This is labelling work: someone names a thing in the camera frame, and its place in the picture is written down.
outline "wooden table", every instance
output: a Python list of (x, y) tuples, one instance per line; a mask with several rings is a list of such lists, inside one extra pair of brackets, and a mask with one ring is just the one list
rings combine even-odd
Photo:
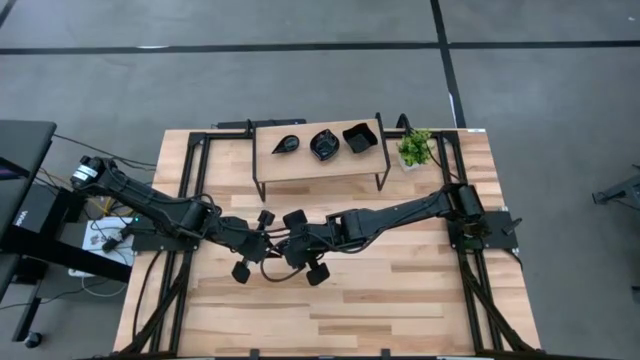
[[(154, 188), (177, 194), (189, 132), (165, 133)], [(485, 209), (504, 206), (487, 134), (460, 130), (460, 140), (467, 176)], [(251, 178), (251, 141), (214, 141), (205, 192), (226, 215), (256, 225), (260, 210), (269, 209), (277, 216), (273, 226), (280, 227), (282, 215), (300, 208), (310, 222), (324, 222), (329, 213), (380, 209), (438, 190), (440, 169), (431, 163), (404, 173), (395, 142), (388, 141), (392, 168), (381, 192), (370, 176), (300, 180), (274, 183), (263, 203)], [(198, 154), (194, 158), (192, 179)], [(132, 317), (152, 256), (136, 258), (115, 350), (131, 341)], [(164, 256), (151, 273), (140, 327), (156, 306)], [(497, 307), (526, 342), (539, 346), (518, 263), (500, 250), (487, 250), (485, 256)], [(457, 258), (449, 248), (444, 220), (396, 228), (360, 254), (328, 253), (325, 259), (332, 274), (317, 288), (309, 287), (303, 275), (269, 283), (255, 265), (249, 282), (241, 285), (230, 275), (239, 260), (237, 254), (203, 241), (191, 271), (179, 355), (247, 356), (251, 348), (261, 349), (263, 355), (288, 356), (377, 355), (381, 348), (390, 348), (395, 355), (473, 354)], [(284, 260), (272, 260), (266, 267), (273, 276), (291, 270)], [(486, 316), (479, 304), (478, 309), (484, 344), (490, 348)], [(170, 309), (161, 349), (168, 348), (172, 320)]]
[[(376, 136), (378, 145), (354, 154), (342, 137), (342, 132), (362, 123), (367, 124)], [(330, 159), (319, 161), (311, 152), (309, 143), (316, 134), (325, 129), (331, 130), (340, 140), (340, 148)], [(276, 145), (287, 135), (298, 136), (300, 139), (298, 149), (286, 154), (272, 154)], [(382, 138), (381, 119), (258, 127), (255, 135), (255, 173), (253, 174), (258, 191), (264, 200), (265, 183), (365, 174), (375, 174), (376, 181), (379, 183), (378, 188), (382, 190), (386, 177), (380, 182), (378, 174), (389, 170), (389, 154), (380, 141)]]

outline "white cable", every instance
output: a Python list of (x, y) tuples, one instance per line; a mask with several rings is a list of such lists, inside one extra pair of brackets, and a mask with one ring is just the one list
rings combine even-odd
[[(122, 255), (122, 253), (121, 253), (120, 251), (118, 251), (118, 250), (116, 250), (116, 249), (113, 249), (113, 251), (117, 252), (117, 253), (122, 257), (122, 260), (124, 260), (124, 264), (125, 264), (125, 265), (127, 265), (127, 266), (129, 265), (129, 264), (127, 263), (127, 258), (126, 258), (126, 257), (124, 257), (124, 255)], [(89, 290), (89, 289), (84, 285), (84, 276), (80, 279), (80, 284), (82, 284), (82, 290), (84, 290), (84, 291), (88, 292), (89, 294), (91, 294), (91, 295), (93, 295), (93, 296), (97, 296), (97, 297), (104, 297), (104, 298), (107, 298), (107, 297), (114, 297), (114, 296), (116, 296), (116, 295), (120, 294), (122, 291), (124, 291), (124, 289), (127, 287), (127, 284), (123, 284), (123, 285), (122, 285), (122, 287), (120, 288), (120, 290), (118, 290), (118, 291), (116, 291), (116, 292), (114, 292), (114, 293), (112, 293), (112, 294), (99, 294), (99, 293), (97, 293), (97, 292), (93, 292), (93, 291)]]

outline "white pot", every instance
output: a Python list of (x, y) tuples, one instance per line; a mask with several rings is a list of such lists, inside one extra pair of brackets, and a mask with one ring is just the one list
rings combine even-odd
[(413, 164), (411, 166), (407, 165), (407, 163), (402, 159), (402, 156), (400, 156), (400, 153), (398, 153), (398, 161), (400, 162), (400, 166), (402, 166), (402, 170), (405, 172), (415, 170), (421, 166), (421, 164)]

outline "potted plant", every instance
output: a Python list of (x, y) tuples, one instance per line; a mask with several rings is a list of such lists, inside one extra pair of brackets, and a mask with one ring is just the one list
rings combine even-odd
[(427, 140), (431, 137), (428, 130), (412, 129), (409, 135), (402, 137), (397, 144), (400, 165), (404, 171), (411, 171), (426, 164), (431, 158), (431, 149)]

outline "desk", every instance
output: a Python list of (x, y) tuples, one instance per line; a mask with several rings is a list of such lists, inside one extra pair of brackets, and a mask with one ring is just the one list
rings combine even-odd
[[(165, 133), (155, 189), (177, 194), (189, 132)], [(461, 130), (459, 138), (467, 176), (476, 185), (485, 209), (502, 207), (487, 134)], [(404, 173), (397, 160), (396, 141), (388, 140), (391, 171), (381, 192), (366, 175), (299, 180), (272, 184), (264, 203), (251, 178), (251, 141), (214, 141), (210, 150), (215, 156), (208, 159), (204, 191), (226, 215), (240, 216), (256, 225), (260, 211), (269, 209), (277, 216), (273, 226), (280, 227), (282, 215), (300, 208), (310, 222), (324, 222), (329, 213), (361, 207), (380, 209), (438, 190), (442, 185), (440, 169), (432, 162)], [(194, 159), (189, 194), (193, 192), (198, 154)], [(518, 263), (500, 250), (487, 250), (485, 256), (497, 307), (523, 340), (538, 347)], [(152, 253), (142, 254), (135, 260), (114, 350), (131, 341), (133, 314), (152, 257)], [(156, 306), (164, 257), (161, 255), (151, 272), (140, 327)], [(381, 348), (390, 348), (395, 355), (474, 353), (457, 259), (449, 248), (444, 220), (396, 228), (360, 254), (328, 253), (325, 259), (332, 275), (317, 288), (309, 287), (303, 275), (280, 284), (268, 283), (255, 265), (251, 266), (249, 282), (241, 285), (230, 275), (239, 260), (237, 254), (202, 242), (190, 274), (179, 355), (248, 356), (251, 348), (259, 348), (265, 356), (378, 355)], [(273, 276), (291, 270), (284, 260), (267, 264)], [(490, 348), (486, 316), (480, 306), (478, 311), (484, 345)], [(160, 349), (168, 346), (172, 320), (170, 309)]]

